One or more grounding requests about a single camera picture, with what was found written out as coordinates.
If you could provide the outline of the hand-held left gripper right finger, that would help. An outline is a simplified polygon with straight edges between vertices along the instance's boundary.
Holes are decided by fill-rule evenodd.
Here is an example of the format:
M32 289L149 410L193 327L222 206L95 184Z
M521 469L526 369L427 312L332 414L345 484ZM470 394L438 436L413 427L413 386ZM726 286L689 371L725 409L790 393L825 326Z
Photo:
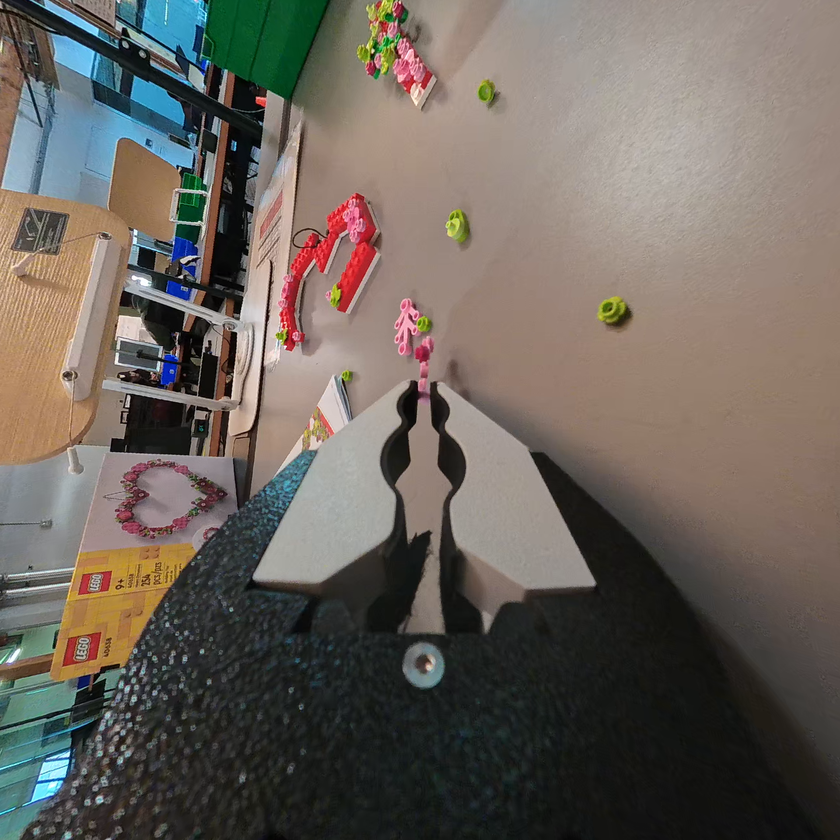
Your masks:
M450 484L439 554L446 632L485 632L510 603L593 592L531 450L448 385L430 394L437 467Z

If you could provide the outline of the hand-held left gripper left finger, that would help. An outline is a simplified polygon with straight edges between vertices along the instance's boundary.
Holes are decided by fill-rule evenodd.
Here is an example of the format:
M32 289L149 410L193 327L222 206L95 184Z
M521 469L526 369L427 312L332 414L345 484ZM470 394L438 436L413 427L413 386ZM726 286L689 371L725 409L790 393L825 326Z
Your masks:
M386 558L406 536L397 481L411 463L418 383L404 381L313 452L253 582L340 601L363 618L385 593Z

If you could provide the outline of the lego instruction booklet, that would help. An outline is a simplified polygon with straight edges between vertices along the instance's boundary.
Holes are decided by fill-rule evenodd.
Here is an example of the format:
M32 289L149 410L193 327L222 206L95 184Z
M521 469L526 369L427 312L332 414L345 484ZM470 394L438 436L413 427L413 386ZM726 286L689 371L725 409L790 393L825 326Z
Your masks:
M344 385L344 378L340 374L330 377L327 388L319 398L299 440L280 465L279 472L302 453L320 448L351 421L350 403Z

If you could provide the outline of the yellow lego set box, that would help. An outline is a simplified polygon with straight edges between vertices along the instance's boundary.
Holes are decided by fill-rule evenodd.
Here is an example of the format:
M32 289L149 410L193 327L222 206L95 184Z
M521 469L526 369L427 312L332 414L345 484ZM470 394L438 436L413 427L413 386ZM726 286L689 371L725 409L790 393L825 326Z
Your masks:
M163 596L237 509L232 458L105 455L50 677L64 681L125 665Z

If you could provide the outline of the red lego heart segment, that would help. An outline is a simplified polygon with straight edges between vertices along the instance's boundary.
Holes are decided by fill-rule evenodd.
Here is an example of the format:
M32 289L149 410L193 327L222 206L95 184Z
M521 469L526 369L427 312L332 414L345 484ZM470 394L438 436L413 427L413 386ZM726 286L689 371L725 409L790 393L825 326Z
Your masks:
M364 195L357 192L328 215L327 225L327 237L320 245L322 256L319 258L319 270L323 275L329 272L345 239L352 244L341 277L327 295L333 308L351 314L380 259L376 242L381 228L372 205Z

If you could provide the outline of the white lego plate with flowers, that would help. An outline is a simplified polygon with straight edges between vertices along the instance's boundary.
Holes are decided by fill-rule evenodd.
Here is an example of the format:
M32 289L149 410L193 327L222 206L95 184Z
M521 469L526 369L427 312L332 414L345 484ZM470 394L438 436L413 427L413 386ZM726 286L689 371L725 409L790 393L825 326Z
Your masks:
M404 2L372 2L365 12L369 36L356 49L365 73L373 79L393 75L413 104L422 109L437 79L408 33L410 14Z

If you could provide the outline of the white desk stand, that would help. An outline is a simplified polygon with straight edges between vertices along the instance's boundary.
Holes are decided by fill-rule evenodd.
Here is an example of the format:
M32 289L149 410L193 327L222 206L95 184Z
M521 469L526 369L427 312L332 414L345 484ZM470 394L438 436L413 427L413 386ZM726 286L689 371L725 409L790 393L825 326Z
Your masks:
M209 399L199 395L168 391L163 388L153 388L147 385L131 384L124 381L107 377L101 382L103 391L117 392L131 396L141 396L155 400L162 400L169 403L176 403L185 406L193 406L214 412L230 412L238 407L245 383L245 377L249 372L255 348L254 324L244 322L235 316L228 316L205 306L200 306L192 301L173 297L162 290L156 290L150 286L138 282L137 275L129 271L124 283L124 291L139 298L151 300L161 305L181 311L187 315L202 319L220 329L237 334L237 345L234 365L234 390L230 398L221 400Z

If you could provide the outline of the blue storage bin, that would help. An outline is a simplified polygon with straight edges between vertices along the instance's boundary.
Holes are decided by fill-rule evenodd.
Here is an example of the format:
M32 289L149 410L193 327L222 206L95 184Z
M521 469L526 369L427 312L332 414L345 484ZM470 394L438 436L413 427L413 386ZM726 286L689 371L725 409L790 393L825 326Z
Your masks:
M174 261L184 260L186 257L195 257L197 255L197 246L190 239L178 236L173 238L171 257ZM191 280L194 280L196 277L195 264L189 264L185 268L185 272L190 276ZM165 291L171 296L183 300L192 300L195 292L192 287L182 284L178 279L166 281Z

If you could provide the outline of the white bar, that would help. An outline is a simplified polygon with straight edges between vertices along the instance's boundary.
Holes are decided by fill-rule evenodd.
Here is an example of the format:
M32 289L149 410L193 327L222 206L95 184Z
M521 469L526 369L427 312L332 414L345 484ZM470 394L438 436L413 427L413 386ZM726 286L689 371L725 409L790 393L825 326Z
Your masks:
M59 375L72 403L87 400L96 383L101 346L109 332L111 305L123 288L123 262L120 243L108 233L98 233L77 324Z

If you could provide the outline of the white printed sheet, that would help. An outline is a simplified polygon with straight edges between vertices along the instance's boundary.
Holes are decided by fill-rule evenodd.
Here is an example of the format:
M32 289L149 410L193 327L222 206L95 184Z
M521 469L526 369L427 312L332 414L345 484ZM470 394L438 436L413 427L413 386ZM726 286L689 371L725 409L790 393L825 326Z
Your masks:
M300 119L291 129L287 145L259 201L255 221L256 266L266 262L279 270L288 266L303 124Z

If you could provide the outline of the green storage crate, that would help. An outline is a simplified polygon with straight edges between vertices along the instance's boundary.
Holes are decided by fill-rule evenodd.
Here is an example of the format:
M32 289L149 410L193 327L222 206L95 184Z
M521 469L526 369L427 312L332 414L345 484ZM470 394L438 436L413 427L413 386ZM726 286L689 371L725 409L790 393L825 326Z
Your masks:
M175 225L203 227L207 217L209 192L199 176L184 171L181 186L174 189L171 199L170 221Z

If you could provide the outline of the brown wooden desk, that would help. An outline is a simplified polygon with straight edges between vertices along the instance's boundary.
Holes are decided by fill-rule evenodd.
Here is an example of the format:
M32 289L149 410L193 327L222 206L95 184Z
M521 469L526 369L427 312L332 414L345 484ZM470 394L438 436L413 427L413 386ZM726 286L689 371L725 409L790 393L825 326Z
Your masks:
M201 177L208 188L206 199L206 225L197 244L198 255L201 257L196 269L196 282L199 289L196 290L193 302L202 307L207 307L207 294L209 284L213 275L213 260L219 210L223 197L224 167L229 140L229 125L220 118L213 118L205 124L202 140L209 134L216 137L215 152L205 150L202 144L202 171Z

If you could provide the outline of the wooden chair back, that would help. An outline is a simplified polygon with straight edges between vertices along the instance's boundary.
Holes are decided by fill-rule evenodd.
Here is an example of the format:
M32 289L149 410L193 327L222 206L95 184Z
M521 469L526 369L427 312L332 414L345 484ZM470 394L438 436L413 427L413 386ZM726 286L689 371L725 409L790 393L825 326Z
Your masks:
M154 240L175 236L172 199L180 188L178 169L131 139L117 141L108 194L108 210L128 227Z

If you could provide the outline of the black metal beam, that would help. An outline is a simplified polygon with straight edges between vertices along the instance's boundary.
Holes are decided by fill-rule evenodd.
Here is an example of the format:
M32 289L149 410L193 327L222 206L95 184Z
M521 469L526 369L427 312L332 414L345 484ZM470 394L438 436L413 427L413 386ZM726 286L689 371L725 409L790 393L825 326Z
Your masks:
M139 45L131 37L118 35L118 43L114 45L50 12L46 7L36 2L6 1L5 4L21 13L29 22L47 28L59 36L69 38L96 54L112 60L133 76L166 91L172 98L190 104L194 109L211 118L220 119L231 129L238 131L243 136L248 136L253 145L261 145L263 128L259 122L242 112L223 105L222 102L214 98L210 98L197 90L190 82L181 81L180 78L169 75L159 67L153 66L151 50Z

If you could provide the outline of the green plastic bin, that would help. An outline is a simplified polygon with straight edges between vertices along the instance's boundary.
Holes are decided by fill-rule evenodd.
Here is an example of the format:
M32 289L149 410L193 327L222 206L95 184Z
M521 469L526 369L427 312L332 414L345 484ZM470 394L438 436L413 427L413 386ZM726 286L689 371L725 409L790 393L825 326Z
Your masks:
M328 1L208 1L203 57L290 100Z

